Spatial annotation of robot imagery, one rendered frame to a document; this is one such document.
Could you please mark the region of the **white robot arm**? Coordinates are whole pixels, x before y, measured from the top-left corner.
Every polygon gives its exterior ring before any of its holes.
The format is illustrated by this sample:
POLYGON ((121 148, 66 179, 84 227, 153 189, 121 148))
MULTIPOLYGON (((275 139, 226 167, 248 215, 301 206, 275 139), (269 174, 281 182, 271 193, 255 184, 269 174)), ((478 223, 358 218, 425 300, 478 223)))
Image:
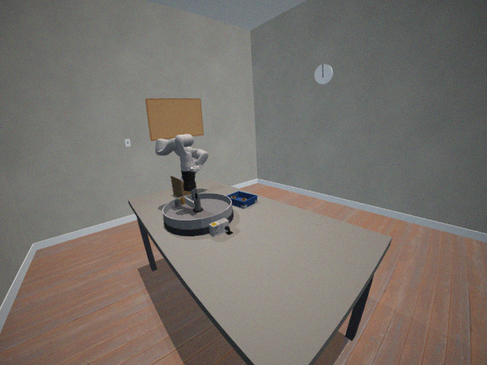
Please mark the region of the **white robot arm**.
POLYGON ((178 156, 180 156, 181 163, 192 162, 194 166, 203 165, 208 159, 208 153, 201 149, 191 148, 193 144, 193 136, 177 135, 175 138, 168 140, 158 139, 156 141, 155 153, 157 155, 165 156, 174 151, 178 156), (174 141, 175 139, 175 141, 174 141), (179 152, 179 153, 178 153, 179 152), (199 160, 193 160, 195 159, 199 160))

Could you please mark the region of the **blue crate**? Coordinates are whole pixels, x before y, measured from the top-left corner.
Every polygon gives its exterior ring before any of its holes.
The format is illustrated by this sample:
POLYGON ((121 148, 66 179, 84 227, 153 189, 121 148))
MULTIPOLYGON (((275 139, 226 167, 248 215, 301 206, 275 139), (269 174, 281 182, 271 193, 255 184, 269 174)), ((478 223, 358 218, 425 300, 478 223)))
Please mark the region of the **blue crate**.
POLYGON ((227 195, 231 201, 232 201, 232 205, 234 206, 237 206, 237 207, 240 207, 240 208, 247 208, 255 203, 258 202, 258 195, 253 195, 253 194, 249 194, 249 193, 245 193, 245 192, 235 192, 235 193, 232 193, 230 195, 227 195), (231 196, 236 196, 236 199, 235 198, 231 198, 231 196), (242 198, 246 198, 247 200, 246 201, 241 201, 242 198))

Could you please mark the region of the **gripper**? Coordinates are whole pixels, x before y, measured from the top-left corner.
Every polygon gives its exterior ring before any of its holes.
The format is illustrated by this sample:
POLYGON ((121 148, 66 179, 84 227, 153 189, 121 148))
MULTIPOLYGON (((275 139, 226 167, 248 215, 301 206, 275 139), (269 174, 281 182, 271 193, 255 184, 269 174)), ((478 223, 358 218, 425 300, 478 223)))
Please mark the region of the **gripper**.
POLYGON ((198 192, 195 182, 195 171, 202 169, 202 165, 194 166, 192 161, 188 163, 180 163, 180 166, 184 182, 184 191, 191 192, 192 200, 195 201, 196 198, 198 198, 198 192))

